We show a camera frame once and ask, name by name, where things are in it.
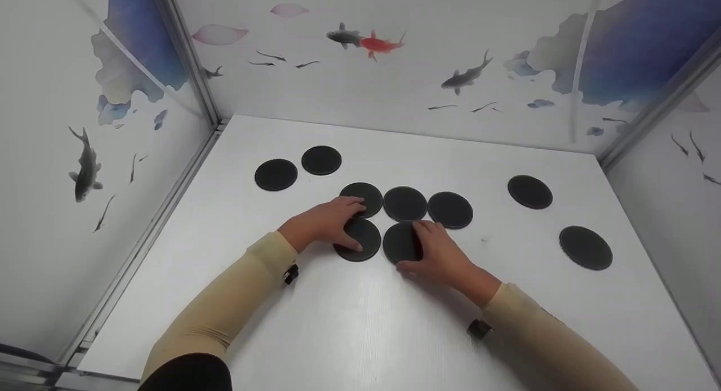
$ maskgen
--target right hand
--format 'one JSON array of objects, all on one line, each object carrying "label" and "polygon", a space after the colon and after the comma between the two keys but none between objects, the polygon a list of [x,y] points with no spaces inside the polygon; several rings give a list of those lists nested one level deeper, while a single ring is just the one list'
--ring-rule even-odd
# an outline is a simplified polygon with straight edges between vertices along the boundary
[{"label": "right hand", "polygon": [[413,229],[423,247],[423,259],[399,262],[396,268],[402,273],[413,273],[435,283],[458,288],[463,277],[477,268],[448,236],[442,224],[415,221]]}]

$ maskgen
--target beige sleeve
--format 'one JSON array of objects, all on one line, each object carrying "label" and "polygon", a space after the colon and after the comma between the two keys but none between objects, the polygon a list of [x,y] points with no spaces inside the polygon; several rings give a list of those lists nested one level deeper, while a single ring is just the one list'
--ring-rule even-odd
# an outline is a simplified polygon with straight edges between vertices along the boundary
[{"label": "beige sleeve", "polygon": [[638,391],[608,358],[513,284],[500,286],[483,319],[567,389]]},{"label": "beige sleeve", "polygon": [[283,281],[298,253],[278,232],[271,232],[201,291],[155,342],[141,383],[160,366],[188,353],[224,358],[240,333],[268,296]]}]

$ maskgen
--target white tabletop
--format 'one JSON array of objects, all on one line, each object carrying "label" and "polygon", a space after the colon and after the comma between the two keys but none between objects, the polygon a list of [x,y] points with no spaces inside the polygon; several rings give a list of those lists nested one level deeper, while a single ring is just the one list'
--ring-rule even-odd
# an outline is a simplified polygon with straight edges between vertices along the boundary
[{"label": "white tabletop", "polygon": [[[343,163],[318,177],[300,165],[313,145]],[[298,180],[277,193],[255,185],[265,160],[288,158]],[[507,191],[533,175],[554,194],[534,211]],[[474,220],[452,231],[474,263],[517,283],[585,337],[641,389],[716,390],[705,361],[592,155],[235,116],[191,183],[79,369],[139,378],[155,340],[184,306],[289,216],[367,181],[409,185],[426,198],[453,191]],[[393,221],[371,218],[381,234]],[[613,249],[597,272],[574,264],[558,235],[586,226]],[[541,388],[500,345],[465,330],[478,316],[457,294],[402,278],[383,251],[362,263],[314,245],[231,347],[234,389],[435,391]]]}]

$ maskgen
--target black disc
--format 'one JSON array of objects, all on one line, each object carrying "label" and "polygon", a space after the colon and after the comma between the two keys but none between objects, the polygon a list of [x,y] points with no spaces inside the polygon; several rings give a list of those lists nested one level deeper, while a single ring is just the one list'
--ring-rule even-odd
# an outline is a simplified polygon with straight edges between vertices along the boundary
[{"label": "black disc", "polygon": [[255,183],[266,191],[285,190],[297,178],[298,168],[285,158],[273,158],[255,170]]},{"label": "black disc", "polygon": [[522,206],[530,209],[547,208],[553,194],[543,181],[529,175],[517,175],[508,181],[508,193]]},{"label": "black disc", "polygon": [[383,208],[383,195],[381,191],[369,183],[352,183],[346,185],[345,188],[340,190],[340,196],[363,198],[363,204],[366,206],[366,210],[356,214],[356,216],[360,218],[370,218],[378,214],[378,211],[381,211],[381,208]]},{"label": "black disc", "polygon": [[590,229],[569,226],[561,231],[559,241],[571,260],[589,270],[604,270],[613,261],[613,253],[608,243]]},{"label": "black disc", "polygon": [[343,230],[363,246],[363,250],[356,252],[341,245],[333,245],[335,253],[345,260],[366,261],[376,255],[381,248],[381,232],[378,232],[376,225],[368,219],[352,218],[345,224]]},{"label": "black disc", "polygon": [[428,210],[425,197],[410,186],[396,186],[383,196],[383,207],[386,214],[394,221],[420,221]]},{"label": "black disc", "polygon": [[446,229],[465,228],[473,220],[473,208],[466,198],[448,191],[430,197],[428,214]]},{"label": "black disc", "polygon": [[301,158],[303,168],[312,175],[329,175],[338,170],[342,158],[329,145],[317,145],[306,150]]},{"label": "black disc", "polygon": [[400,222],[389,227],[383,236],[383,251],[393,264],[402,260],[418,261],[423,258],[418,234],[410,222]]}]

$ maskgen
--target pink petal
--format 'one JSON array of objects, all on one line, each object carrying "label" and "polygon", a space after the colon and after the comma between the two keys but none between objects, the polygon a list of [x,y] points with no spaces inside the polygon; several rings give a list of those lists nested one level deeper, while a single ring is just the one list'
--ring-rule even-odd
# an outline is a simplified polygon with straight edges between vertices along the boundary
[{"label": "pink petal", "polygon": [[203,25],[193,34],[193,39],[213,46],[232,45],[248,33],[247,29],[235,29],[223,25]]},{"label": "pink petal", "polygon": [[283,18],[293,18],[294,16],[299,16],[300,14],[310,11],[308,8],[298,5],[297,3],[279,3],[274,6],[270,12],[273,12],[278,16],[283,16]]}]

